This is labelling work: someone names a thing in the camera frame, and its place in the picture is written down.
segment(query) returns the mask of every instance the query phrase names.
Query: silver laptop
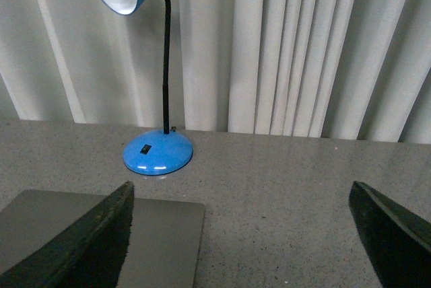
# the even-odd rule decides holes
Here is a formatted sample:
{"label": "silver laptop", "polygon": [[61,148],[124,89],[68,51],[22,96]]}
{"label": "silver laptop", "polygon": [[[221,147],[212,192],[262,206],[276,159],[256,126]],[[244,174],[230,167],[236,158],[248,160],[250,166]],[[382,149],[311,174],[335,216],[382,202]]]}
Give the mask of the silver laptop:
{"label": "silver laptop", "polygon": [[[25,190],[0,212],[0,274],[35,252],[105,196]],[[135,199],[117,287],[192,287],[205,207]]]}

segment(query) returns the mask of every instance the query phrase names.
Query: black flexible neck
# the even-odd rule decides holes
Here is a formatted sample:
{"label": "black flexible neck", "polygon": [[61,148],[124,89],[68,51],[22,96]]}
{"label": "black flexible neck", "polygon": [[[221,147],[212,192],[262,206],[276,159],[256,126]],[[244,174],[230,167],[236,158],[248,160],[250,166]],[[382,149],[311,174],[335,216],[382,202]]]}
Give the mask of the black flexible neck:
{"label": "black flexible neck", "polygon": [[163,133],[169,134],[169,44],[170,44],[170,0],[165,2],[164,55],[163,55]]}

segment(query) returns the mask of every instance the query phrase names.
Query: dark green object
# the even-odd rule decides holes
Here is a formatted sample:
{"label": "dark green object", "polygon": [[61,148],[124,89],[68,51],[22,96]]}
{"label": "dark green object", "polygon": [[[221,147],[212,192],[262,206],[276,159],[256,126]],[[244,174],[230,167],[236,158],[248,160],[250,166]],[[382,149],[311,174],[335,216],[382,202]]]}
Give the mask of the dark green object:
{"label": "dark green object", "polygon": [[126,182],[49,243],[0,276],[0,287],[116,287],[129,245]]}
{"label": "dark green object", "polygon": [[431,287],[431,224],[362,182],[350,210],[383,287]]}

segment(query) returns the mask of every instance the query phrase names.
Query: black switch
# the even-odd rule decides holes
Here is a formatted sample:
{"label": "black switch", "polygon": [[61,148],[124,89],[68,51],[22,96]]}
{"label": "black switch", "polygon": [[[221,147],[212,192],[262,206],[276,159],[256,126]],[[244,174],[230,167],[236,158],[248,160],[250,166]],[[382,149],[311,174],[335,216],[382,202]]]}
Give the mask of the black switch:
{"label": "black switch", "polygon": [[151,145],[144,145],[143,148],[141,149],[141,153],[146,155],[150,149],[151,149]]}

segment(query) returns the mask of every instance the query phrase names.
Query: lamp base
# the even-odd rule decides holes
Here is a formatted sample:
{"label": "lamp base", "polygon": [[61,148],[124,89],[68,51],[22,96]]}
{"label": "lamp base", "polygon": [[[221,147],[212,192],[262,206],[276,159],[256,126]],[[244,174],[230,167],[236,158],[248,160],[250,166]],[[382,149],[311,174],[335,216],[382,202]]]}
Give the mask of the lamp base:
{"label": "lamp base", "polygon": [[163,130],[146,132],[127,144],[123,152],[126,167],[143,175],[163,175],[184,167],[193,155],[193,146],[184,135]]}

